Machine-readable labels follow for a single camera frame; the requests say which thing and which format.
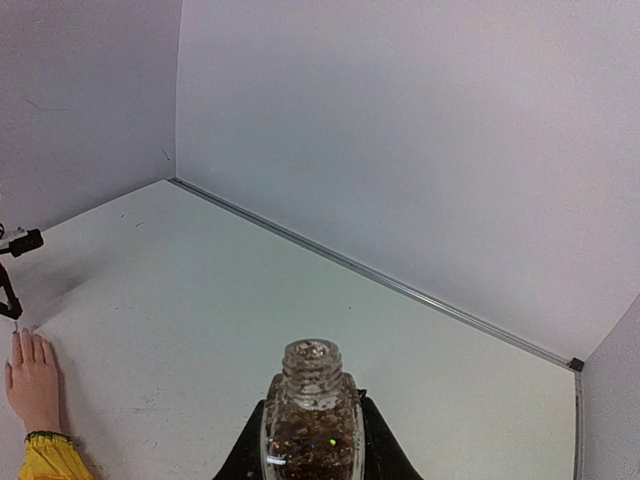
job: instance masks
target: glass bottle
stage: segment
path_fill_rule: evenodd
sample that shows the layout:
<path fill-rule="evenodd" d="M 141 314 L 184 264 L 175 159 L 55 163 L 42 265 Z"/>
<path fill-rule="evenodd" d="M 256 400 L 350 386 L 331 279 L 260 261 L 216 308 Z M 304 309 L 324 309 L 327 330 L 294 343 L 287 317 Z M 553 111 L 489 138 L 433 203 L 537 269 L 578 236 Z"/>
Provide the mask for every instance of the glass bottle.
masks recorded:
<path fill-rule="evenodd" d="M 362 480 L 362 409 L 338 346 L 294 342 L 282 364 L 262 418 L 264 480 Z"/>

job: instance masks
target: bottle neck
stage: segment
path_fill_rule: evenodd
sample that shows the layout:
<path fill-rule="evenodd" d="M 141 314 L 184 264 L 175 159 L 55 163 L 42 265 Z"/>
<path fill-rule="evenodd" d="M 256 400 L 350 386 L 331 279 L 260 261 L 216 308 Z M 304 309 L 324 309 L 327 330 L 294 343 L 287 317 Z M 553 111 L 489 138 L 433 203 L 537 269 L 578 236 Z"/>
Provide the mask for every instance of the bottle neck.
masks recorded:
<path fill-rule="evenodd" d="M 284 395 L 305 410 L 334 408 L 342 390 L 342 355 L 327 340 L 301 340 L 287 346 L 282 361 Z"/>

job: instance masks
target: white table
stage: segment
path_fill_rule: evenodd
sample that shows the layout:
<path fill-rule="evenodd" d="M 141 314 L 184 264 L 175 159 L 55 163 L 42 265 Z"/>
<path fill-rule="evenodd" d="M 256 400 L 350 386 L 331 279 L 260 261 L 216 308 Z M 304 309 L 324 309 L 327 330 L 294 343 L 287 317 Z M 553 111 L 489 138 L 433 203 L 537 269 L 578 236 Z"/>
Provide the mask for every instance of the white table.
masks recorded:
<path fill-rule="evenodd" d="M 6 259 L 103 479 L 210 479 L 284 346 L 336 341 L 425 479 L 570 480 L 574 376 L 168 182 Z M 0 321 L 8 355 L 12 325 Z M 0 478 L 23 432 L 0 399 Z"/>

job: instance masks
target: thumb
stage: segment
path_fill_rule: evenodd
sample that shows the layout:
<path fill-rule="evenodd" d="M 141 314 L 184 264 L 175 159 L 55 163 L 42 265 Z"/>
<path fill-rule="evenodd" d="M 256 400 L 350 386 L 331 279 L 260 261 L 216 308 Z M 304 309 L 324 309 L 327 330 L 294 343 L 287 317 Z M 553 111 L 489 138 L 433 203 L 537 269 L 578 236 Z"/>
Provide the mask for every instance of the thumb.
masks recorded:
<path fill-rule="evenodd" d="M 11 390 L 13 388 L 13 369 L 11 368 L 11 365 L 9 364 L 9 362 L 4 364 L 4 383 L 5 386 L 7 387 L 7 392 L 9 392 L 9 390 Z"/>

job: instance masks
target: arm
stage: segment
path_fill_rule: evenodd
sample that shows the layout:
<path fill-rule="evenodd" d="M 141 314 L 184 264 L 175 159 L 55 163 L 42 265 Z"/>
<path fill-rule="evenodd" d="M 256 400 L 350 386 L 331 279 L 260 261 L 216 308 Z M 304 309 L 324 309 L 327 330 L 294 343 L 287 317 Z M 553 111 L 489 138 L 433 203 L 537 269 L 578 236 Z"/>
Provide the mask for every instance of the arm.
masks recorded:
<path fill-rule="evenodd" d="M 26 330 L 14 334 L 5 380 L 9 404 L 27 430 L 20 480 L 93 480 L 60 428 L 58 370 L 49 342 Z"/>

